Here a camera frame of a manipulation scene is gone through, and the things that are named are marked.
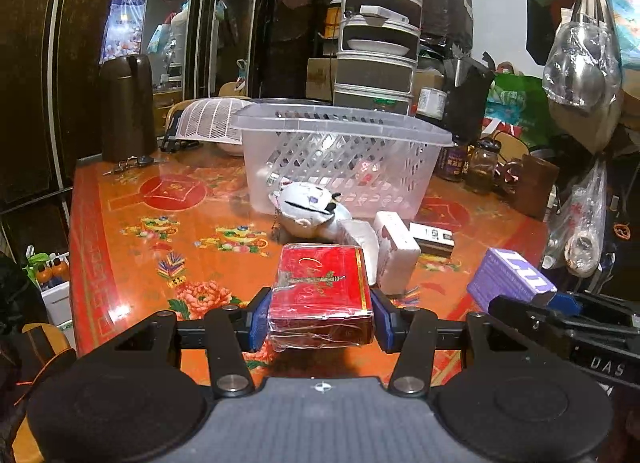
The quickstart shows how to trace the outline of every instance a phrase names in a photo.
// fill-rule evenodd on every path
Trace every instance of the jar lid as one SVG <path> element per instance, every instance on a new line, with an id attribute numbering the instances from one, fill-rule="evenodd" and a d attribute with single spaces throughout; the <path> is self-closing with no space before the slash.
<path id="1" fill-rule="evenodd" d="M 499 153 L 502 148 L 502 144 L 500 143 L 500 140 L 495 140 L 493 138 L 480 138 L 480 140 L 476 142 L 476 147 L 489 151 L 490 153 Z"/>

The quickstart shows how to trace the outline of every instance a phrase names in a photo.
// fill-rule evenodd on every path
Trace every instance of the keys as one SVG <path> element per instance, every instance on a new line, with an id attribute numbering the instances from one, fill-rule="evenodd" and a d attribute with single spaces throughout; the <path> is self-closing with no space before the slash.
<path id="1" fill-rule="evenodd" d="M 129 169 L 137 169 L 139 167 L 148 167 L 148 166 L 152 166 L 153 164 L 165 164 L 165 163 L 166 163 L 166 160 L 156 160 L 151 156 L 140 156 L 140 157 L 131 156 L 126 160 L 120 160 L 117 166 L 113 167 L 113 169 L 108 170 L 102 175 L 107 176 L 109 174 L 121 174 Z"/>

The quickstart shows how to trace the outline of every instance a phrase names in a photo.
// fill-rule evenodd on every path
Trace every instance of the brown cup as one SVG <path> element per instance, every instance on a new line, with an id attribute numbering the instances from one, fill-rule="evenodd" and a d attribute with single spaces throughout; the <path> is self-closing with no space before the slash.
<path id="1" fill-rule="evenodd" d="M 511 206 L 526 216 L 542 220 L 559 167 L 530 154 L 523 156 L 522 160 L 508 163 L 507 167 L 518 174 L 515 189 L 508 191 L 512 193 Z"/>

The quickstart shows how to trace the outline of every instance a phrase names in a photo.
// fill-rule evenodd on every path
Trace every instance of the purple box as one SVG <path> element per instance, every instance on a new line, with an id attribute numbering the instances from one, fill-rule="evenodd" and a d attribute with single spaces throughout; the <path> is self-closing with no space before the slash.
<path id="1" fill-rule="evenodd" d="M 483 311 L 498 295 L 546 306 L 558 289 L 513 250 L 490 248 L 466 290 Z"/>

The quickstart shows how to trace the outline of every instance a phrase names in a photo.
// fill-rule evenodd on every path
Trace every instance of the orange tablecloth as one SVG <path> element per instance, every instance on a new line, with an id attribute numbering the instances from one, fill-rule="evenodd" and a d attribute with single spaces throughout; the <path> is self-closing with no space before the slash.
<path id="1" fill-rule="evenodd" d="M 241 158 L 214 146 L 163 156 L 168 161 L 103 176 L 104 163 L 79 167 L 71 212 L 71 299 L 79 354 L 87 353 L 141 319 L 171 308 L 200 318 L 216 305 L 246 302 L 270 286 L 281 246 L 271 237 L 273 217 L 252 211 Z M 398 304 L 463 319 L 474 309 L 466 285 L 488 247 L 517 250 L 537 263 L 546 226 L 495 196 L 431 180 L 416 222 L 454 232 L 450 259 L 422 255 L 410 291 Z M 246 354 L 265 375 L 338 377 L 377 375 L 388 381 L 396 355 L 373 343 L 360 348 L 287 350 L 270 345 Z M 433 383 L 460 368 L 457 351 L 439 351 Z M 182 370 L 208 383 L 204 351 L 184 351 Z"/>

